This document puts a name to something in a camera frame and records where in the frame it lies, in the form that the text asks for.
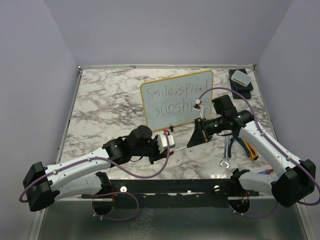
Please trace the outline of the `black box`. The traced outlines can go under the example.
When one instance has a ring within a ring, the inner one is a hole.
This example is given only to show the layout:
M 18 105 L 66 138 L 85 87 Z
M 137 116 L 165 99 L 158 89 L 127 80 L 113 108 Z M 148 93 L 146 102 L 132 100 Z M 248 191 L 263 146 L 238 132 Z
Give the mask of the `black box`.
M 240 92 L 240 91 L 248 91 L 248 92 L 251 92 L 254 88 L 253 88 L 253 85 L 252 83 L 250 82 L 247 86 L 243 86 L 241 84 L 239 84 L 238 82 L 236 81 L 233 81 L 231 79 L 232 75 L 235 73 L 236 69 L 230 69 L 228 71 L 228 74 L 229 74 L 229 80 L 230 80 L 230 84 L 232 85 L 233 89 L 237 92 Z
M 235 91 L 235 92 L 237 92 L 238 94 L 240 94 L 241 96 L 243 96 L 247 100 L 252 98 L 251 91 Z

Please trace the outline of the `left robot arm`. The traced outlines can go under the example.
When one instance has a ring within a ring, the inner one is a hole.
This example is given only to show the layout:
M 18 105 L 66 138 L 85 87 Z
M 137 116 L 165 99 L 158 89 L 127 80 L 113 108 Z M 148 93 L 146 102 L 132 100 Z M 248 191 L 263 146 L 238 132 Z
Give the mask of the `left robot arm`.
M 132 177 L 143 179 L 142 175 L 126 170 L 122 165 L 132 157 L 147 157 L 151 163 L 164 159 L 167 164 L 175 146 L 174 136 L 168 130 L 153 136 L 149 127 L 140 125 L 128 135 L 109 140 L 73 160 L 47 166 L 40 161 L 34 163 L 22 181 L 24 190 L 18 200 L 28 203 L 30 211 L 36 212 L 56 200 L 76 195 L 106 197 L 111 186 L 104 170 L 117 167 Z

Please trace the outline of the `yellow framed whiteboard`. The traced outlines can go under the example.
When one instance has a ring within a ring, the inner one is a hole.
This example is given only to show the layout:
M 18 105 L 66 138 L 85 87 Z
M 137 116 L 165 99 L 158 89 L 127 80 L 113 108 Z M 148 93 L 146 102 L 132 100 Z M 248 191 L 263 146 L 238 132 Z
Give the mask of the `yellow framed whiteboard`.
M 148 81 L 140 85 L 146 125 L 153 131 L 192 123 L 202 93 L 214 86 L 212 70 Z

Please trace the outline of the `silver open-end wrench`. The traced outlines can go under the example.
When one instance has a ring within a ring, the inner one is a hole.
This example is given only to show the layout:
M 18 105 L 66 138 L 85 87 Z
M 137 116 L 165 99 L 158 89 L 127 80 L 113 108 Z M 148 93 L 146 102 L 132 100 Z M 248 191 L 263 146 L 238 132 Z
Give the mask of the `silver open-end wrench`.
M 229 161 L 229 144 L 230 144 L 230 136 L 225 136 L 224 138 L 224 152 L 223 152 L 223 158 L 221 159 L 219 165 L 220 167 L 225 167 L 227 170 L 230 167 L 230 161 Z

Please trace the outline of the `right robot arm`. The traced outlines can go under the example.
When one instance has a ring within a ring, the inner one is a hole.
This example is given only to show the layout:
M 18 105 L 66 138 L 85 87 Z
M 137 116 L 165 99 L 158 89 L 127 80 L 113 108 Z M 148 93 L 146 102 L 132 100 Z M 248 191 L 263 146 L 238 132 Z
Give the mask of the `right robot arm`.
M 187 143 L 191 148 L 209 142 L 214 134 L 229 131 L 251 144 L 268 162 L 274 175 L 265 175 L 250 170 L 237 171 L 231 177 L 229 189 L 240 196 L 246 191 L 255 191 L 273 196 L 284 207 L 290 207 L 315 190 L 315 164 L 301 160 L 290 153 L 268 134 L 247 110 L 237 111 L 226 94 L 212 100 L 219 117 L 207 120 L 197 118 L 194 131 Z

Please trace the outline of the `blue handled screwdriver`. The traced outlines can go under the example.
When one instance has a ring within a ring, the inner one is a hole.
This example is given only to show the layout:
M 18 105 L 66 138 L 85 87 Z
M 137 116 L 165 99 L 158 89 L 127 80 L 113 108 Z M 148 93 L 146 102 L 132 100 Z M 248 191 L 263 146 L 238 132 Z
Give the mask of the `blue handled screwdriver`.
M 274 171 L 273 169 L 266 169 L 266 170 L 259 172 L 258 174 L 270 175 L 273 171 Z

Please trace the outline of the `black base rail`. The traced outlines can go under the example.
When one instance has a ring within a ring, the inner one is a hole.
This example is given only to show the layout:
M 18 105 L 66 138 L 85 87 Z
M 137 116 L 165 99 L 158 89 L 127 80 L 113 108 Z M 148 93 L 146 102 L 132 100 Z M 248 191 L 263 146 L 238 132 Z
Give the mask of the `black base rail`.
M 212 179 L 109 179 L 106 173 L 97 174 L 102 189 L 82 198 L 91 201 L 94 210 L 149 208 L 226 208 L 229 198 L 258 196 L 244 190 L 235 177 Z

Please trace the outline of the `lower black box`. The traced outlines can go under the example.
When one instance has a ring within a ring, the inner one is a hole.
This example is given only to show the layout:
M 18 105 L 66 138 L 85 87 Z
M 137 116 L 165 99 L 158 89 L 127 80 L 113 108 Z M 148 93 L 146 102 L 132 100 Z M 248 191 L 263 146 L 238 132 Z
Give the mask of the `lower black box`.
M 247 100 L 252 98 L 251 91 L 235 91 L 235 92 L 237 92 L 238 94 L 240 94 L 241 96 L 243 96 Z

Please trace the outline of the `upper black box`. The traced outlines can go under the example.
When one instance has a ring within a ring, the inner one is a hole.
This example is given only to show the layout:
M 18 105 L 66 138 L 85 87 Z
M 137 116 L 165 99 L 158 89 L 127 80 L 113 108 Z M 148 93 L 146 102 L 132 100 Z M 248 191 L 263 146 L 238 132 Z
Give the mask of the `upper black box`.
M 236 81 L 233 81 L 231 79 L 232 75 L 235 73 L 236 69 L 230 69 L 228 71 L 228 74 L 229 74 L 229 80 L 230 80 L 230 84 L 232 85 L 233 89 L 237 92 L 240 92 L 240 91 L 248 91 L 248 92 L 251 92 L 254 88 L 253 88 L 253 85 L 252 83 L 250 82 L 247 86 L 243 86 L 241 84 L 239 84 L 238 82 Z

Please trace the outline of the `white network switch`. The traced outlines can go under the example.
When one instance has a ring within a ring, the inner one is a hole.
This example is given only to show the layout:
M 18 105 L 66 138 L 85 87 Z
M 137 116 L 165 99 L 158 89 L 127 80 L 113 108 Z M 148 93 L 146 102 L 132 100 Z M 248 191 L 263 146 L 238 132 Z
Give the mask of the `white network switch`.
M 252 77 L 240 70 L 236 70 L 231 79 L 243 86 L 247 86 L 252 81 Z

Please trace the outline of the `yellow utility knife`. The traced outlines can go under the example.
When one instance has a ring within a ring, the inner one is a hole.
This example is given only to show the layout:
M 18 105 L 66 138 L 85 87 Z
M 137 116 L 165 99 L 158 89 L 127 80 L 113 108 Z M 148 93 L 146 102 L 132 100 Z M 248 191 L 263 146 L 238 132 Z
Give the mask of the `yellow utility knife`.
M 259 158 L 259 155 L 258 155 L 258 152 L 255 150 L 255 148 L 250 144 L 248 143 L 246 140 L 242 140 L 242 142 L 244 143 L 244 145 L 246 146 L 248 152 L 249 152 L 249 155 L 251 157 L 251 160 L 252 161 L 256 161 L 258 158 Z

